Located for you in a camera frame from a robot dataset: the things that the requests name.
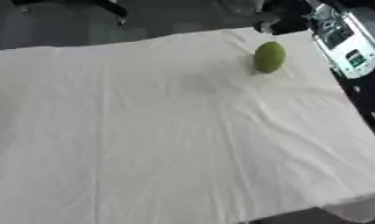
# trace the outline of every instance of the black base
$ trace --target black base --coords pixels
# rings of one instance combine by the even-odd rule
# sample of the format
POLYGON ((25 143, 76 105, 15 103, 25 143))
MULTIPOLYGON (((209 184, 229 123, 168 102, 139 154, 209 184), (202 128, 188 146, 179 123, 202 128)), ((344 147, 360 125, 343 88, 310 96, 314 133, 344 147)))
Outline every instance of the black base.
MULTIPOLYGON (((20 6, 25 4, 35 4, 35 3, 42 3, 47 2, 47 0, 11 0, 14 5, 20 6)), ((89 2, 91 4, 96 4, 105 10, 119 16, 120 18, 126 18, 127 10, 116 3, 112 3, 109 0, 80 0, 81 2, 89 2)))

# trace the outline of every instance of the machine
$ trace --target machine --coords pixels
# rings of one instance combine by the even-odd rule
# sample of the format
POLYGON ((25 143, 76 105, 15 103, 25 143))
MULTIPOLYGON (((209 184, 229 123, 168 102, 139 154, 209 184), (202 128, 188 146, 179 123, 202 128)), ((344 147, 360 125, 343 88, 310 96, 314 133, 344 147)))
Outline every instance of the machine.
POLYGON ((255 28, 273 35, 310 29, 330 71, 375 132, 375 1, 280 0, 269 8, 276 6, 282 9, 276 21, 255 28))

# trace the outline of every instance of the floor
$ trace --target floor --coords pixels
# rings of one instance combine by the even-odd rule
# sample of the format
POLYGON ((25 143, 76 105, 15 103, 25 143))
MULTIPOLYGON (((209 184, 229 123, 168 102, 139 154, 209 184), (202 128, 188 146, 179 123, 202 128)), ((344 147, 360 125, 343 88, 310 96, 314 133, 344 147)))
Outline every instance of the floor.
MULTIPOLYGON (((21 13, 0 0, 0 50, 28 46, 87 46, 157 38, 172 33, 251 26, 254 17, 236 17, 216 0, 120 0, 128 23, 92 5, 41 3, 21 13)), ((260 220, 264 224, 344 224, 320 209, 260 220)))

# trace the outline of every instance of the green ball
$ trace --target green ball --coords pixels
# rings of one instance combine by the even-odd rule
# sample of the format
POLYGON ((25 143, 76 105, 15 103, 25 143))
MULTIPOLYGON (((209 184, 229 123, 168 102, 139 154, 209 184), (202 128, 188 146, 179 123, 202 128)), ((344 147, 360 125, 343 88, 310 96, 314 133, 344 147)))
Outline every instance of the green ball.
POLYGON ((254 54, 254 66, 265 74, 278 70, 285 60, 286 51, 278 42, 267 42, 261 45, 254 54))

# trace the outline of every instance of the table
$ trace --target table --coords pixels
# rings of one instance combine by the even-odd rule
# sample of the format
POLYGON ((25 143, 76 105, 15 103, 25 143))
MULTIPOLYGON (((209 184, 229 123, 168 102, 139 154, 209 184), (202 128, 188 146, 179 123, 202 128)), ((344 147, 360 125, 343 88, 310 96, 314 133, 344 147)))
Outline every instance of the table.
POLYGON ((308 32, 0 51, 0 223, 237 223, 375 194, 308 32), (277 40, 278 72, 252 54, 277 40))

